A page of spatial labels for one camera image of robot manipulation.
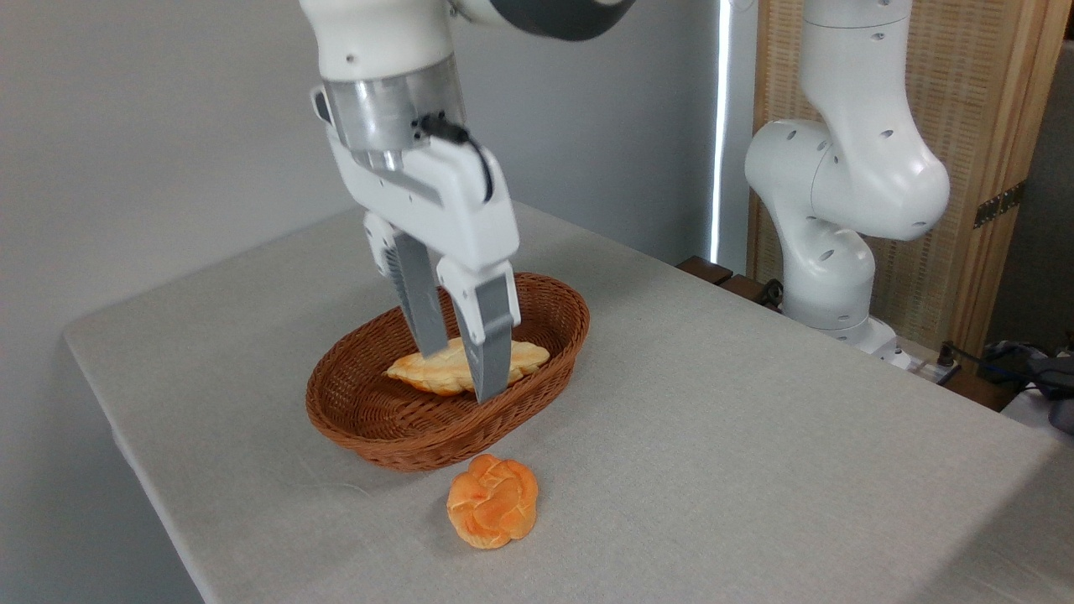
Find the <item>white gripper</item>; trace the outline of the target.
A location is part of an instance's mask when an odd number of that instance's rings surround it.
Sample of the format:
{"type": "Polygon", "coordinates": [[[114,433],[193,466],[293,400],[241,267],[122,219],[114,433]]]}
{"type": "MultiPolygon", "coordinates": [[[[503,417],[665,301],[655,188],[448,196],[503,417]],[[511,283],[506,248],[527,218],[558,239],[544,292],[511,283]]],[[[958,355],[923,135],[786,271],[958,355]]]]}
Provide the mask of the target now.
{"type": "Polygon", "coordinates": [[[455,91],[326,84],[313,91],[344,185],[363,218],[373,262],[390,279],[419,353],[448,347],[430,251],[452,299],[479,403],[508,387],[521,321],[513,200],[494,153],[461,123],[455,91]]]}

